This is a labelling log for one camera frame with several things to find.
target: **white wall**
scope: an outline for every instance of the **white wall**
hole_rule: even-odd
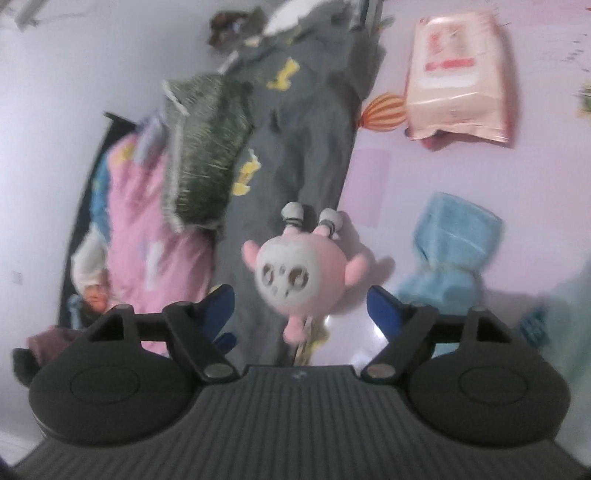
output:
[[[254,4],[49,0],[39,19],[91,11],[0,30],[0,430],[39,435],[10,351],[56,320],[77,203],[108,124],[102,112],[140,119],[159,105],[163,79],[216,68],[209,18]]]

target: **green pillow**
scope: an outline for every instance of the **green pillow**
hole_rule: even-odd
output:
[[[216,228],[233,182],[233,168],[252,129],[249,86],[219,74],[164,82],[170,159],[163,188],[165,219]]]

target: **gray blanket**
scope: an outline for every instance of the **gray blanket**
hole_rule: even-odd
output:
[[[287,319],[260,298],[241,247],[279,235],[288,202],[307,205],[310,222],[337,207],[375,52],[364,28],[350,28],[350,18],[345,4],[324,4],[295,29],[243,49],[228,72],[252,85],[255,124],[235,167],[213,275],[213,285],[227,283],[236,292],[226,329],[238,337],[229,356],[238,368],[293,359],[282,339]]]

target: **ribbed gray surface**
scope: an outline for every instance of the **ribbed gray surface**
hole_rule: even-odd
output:
[[[551,442],[485,450],[447,440],[395,389],[363,384],[349,367],[251,368],[234,384],[207,388],[152,439],[113,449],[45,440],[17,471],[27,480],[574,480],[583,473]]]

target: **striped balloon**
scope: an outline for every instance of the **striped balloon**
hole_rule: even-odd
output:
[[[376,132],[388,132],[405,120],[404,97],[384,93],[371,101],[359,119],[359,126]]]

